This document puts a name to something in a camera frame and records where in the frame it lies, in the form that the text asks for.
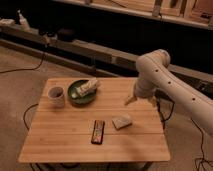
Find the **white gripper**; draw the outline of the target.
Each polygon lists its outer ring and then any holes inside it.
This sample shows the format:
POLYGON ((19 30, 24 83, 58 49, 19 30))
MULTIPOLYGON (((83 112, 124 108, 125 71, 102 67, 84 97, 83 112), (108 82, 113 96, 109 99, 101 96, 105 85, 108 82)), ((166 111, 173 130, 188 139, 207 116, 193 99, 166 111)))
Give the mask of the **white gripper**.
POLYGON ((149 102, 153 107, 157 106, 156 98, 153 96, 155 93, 156 86, 144 77, 139 77, 134 85, 134 95, 129 95, 125 100, 125 106, 133 103, 138 98, 149 98, 149 102))

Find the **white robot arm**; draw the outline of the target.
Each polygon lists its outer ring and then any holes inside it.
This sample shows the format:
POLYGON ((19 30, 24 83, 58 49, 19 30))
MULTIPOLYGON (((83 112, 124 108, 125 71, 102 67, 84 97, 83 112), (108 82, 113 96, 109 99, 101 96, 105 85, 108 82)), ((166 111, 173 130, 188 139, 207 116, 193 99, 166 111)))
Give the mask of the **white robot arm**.
POLYGON ((160 88, 175 103, 182 105, 198 125, 213 137, 213 100, 174 76, 167 69, 169 64, 170 55, 163 49, 139 56, 135 62, 139 76, 124 104, 128 105, 138 98, 150 99, 160 88))

